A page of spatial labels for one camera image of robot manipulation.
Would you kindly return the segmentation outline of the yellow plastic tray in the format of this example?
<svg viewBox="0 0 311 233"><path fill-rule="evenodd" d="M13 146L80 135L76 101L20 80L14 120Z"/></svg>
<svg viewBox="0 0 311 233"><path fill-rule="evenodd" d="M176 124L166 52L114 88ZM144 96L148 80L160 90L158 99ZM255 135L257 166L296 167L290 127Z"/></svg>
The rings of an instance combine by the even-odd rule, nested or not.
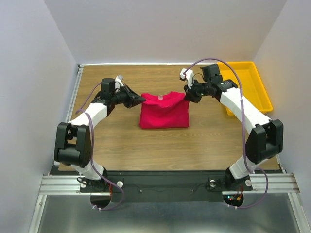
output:
<svg viewBox="0 0 311 233"><path fill-rule="evenodd" d="M273 111L268 93L254 62L228 62L237 73L243 87L243 95L262 113Z"/></svg>

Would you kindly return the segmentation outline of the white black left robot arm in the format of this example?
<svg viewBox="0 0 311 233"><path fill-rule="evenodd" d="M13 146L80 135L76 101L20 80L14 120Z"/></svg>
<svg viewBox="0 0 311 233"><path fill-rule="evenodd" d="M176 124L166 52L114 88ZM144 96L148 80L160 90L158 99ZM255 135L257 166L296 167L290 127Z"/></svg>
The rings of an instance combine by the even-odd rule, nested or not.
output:
<svg viewBox="0 0 311 233"><path fill-rule="evenodd" d="M77 110L78 117L61 122L57 126L54 159L74 168L84 176L83 185L91 185L97 191L104 191L114 183L107 178L106 169L94 161L94 128L106 119L118 104L130 109L146 99L122 82L121 75L104 78L97 85L100 91L86 109Z"/></svg>

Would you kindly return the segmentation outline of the pink red t shirt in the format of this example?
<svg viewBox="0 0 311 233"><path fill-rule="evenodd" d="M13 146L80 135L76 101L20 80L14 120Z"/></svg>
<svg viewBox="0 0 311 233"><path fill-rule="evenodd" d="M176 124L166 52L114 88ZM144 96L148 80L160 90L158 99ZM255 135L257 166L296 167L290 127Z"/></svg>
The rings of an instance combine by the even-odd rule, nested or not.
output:
<svg viewBox="0 0 311 233"><path fill-rule="evenodd" d="M145 101L141 105L139 126L142 129L188 128L190 126L189 102L185 94L170 92L166 95L141 95Z"/></svg>

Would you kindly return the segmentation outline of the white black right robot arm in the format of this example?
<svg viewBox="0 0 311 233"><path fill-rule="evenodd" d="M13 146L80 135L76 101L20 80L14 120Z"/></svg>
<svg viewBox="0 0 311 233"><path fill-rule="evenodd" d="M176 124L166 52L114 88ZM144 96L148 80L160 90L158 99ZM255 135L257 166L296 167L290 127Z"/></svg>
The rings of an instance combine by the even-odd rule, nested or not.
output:
<svg viewBox="0 0 311 233"><path fill-rule="evenodd" d="M243 155L225 171L224 185L238 187L242 179L252 174L262 163L283 150L283 123L260 112L242 93L241 82L224 80L218 64L201 68L203 82L199 83L191 68L182 69L185 81L185 100L199 103L203 96L211 96L227 107L242 124Z"/></svg>

